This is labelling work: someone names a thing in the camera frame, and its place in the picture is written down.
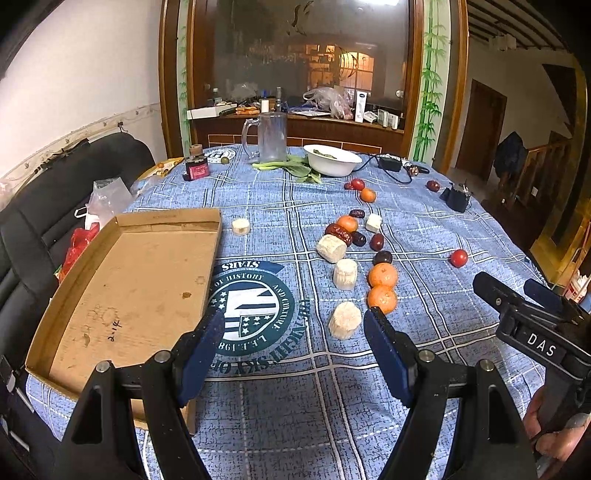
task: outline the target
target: cardboard tray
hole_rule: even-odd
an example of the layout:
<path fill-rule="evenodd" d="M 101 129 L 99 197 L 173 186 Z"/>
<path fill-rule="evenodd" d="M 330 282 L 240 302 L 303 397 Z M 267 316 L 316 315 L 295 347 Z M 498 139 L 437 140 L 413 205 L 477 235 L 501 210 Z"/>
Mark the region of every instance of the cardboard tray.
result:
<path fill-rule="evenodd" d="M 207 306 L 221 232 L 217 209 L 124 213 L 99 232 L 57 289 L 27 371 L 74 401 L 96 364 L 144 363 L 195 328 Z M 147 429 L 141 400 L 137 427 Z M 194 401 L 183 409 L 194 433 Z"/>

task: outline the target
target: blue tablecloth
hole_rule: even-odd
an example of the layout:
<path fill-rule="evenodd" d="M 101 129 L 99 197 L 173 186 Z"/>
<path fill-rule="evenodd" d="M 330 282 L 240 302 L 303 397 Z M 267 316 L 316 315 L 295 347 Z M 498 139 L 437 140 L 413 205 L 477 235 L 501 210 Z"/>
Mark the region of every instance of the blue tablecloth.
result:
<path fill-rule="evenodd" d="M 447 185 L 442 175 L 400 185 L 372 161 L 356 174 L 378 194 L 369 205 L 343 189 L 351 177 L 298 184 L 283 170 L 253 169 L 242 147 L 228 148 L 236 158 L 211 164 L 210 177 L 185 182 L 180 165 L 129 208 L 222 211 L 210 301 L 224 310 L 226 333 L 197 401 L 194 437 L 213 479 L 375 479 L 384 467 L 407 411 L 391 398 L 362 327 L 345 341 L 327 328 L 341 301 L 365 309 L 374 253 L 348 249 L 359 266 L 349 292 L 333 285 L 333 265 L 315 250 L 326 225 L 353 208 L 384 220 L 385 248 L 400 275 L 398 308 L 388 315 L 394 327 L 445 360 L 493 360 L 523 415 L 543 368 L 495 338 L 498 316 L 471 285 L 484 270 L 522 293 L 539 273 L 476 200 L 466 213 L 453 212 L 425 188 L 428 179 Z M 249 235 L 232 234 L 238 217 L 251 221 Z M 460 269 L 448 262 L 458 248 L 470 257 Z M 27 393 L 61 438 L 73 403 L 31 377 Z M 450 400 L 430 479 L 443 474 L 456 410 Z M 159 479 L 150 436 L 137 433 L 150 478 Z"/>

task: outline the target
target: glass window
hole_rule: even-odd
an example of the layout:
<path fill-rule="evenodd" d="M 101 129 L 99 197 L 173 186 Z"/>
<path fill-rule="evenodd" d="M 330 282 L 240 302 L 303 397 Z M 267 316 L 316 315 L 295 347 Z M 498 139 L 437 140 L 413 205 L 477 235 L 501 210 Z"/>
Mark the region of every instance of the glass window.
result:
<path fill-rule="evenodd" d="M 408 0 L 217 0 L 212 87 L 230 98 L 245 83 L 270 96 L 281 86 L 297 105 L 340 86 L 401 109 L 408 21 Z"/>

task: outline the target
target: black leather chair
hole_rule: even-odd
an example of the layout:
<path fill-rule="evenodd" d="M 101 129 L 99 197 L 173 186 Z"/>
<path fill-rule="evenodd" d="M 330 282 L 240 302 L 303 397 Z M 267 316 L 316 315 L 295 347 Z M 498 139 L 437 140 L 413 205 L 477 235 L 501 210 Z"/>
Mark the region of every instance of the black leather chair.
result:
<path fill-rule="evenodd" d="M 54 160 L 0 212 L 0 355 L 13 369 L 23 366 L 37 325 L 57 289 L 54 272 L 66 257 L 74 228 L 84 225 L 74 211 L 88 202 L 93 181 L 121 177 L 130 187 L 152 166 L 148 147 L 129 134 L 83 141 Z M 21 375 L 18 384 L 23 390 L 25 380 L 26 374 Z M 20 468 L 19 476 L 49 478 L 58 441 L 38 415 L 0 385 L 0 414 L 7 413 L 9 426 L 30 445 L 31 452 L 26 455 L 2 431 L 0 470 L 5 463 L 7 468 Z M 15 463 L 15 454 L 24 466 Z"/>

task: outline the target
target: glass mug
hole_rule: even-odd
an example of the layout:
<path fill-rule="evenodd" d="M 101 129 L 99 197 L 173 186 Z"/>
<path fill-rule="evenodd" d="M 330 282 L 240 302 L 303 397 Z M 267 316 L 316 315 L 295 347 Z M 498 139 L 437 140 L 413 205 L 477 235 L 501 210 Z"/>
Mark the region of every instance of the glass mug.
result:
<path fill-rule="evenodd" d="M 258 128 L 258 152 L 251 152 L 246 144 L 248 129 Z M 242 127 L 242 147 L 249 161 L 283 161 L 287 158 L 287 114 L 281 112 L 261 113 L 249 118 Z"/>

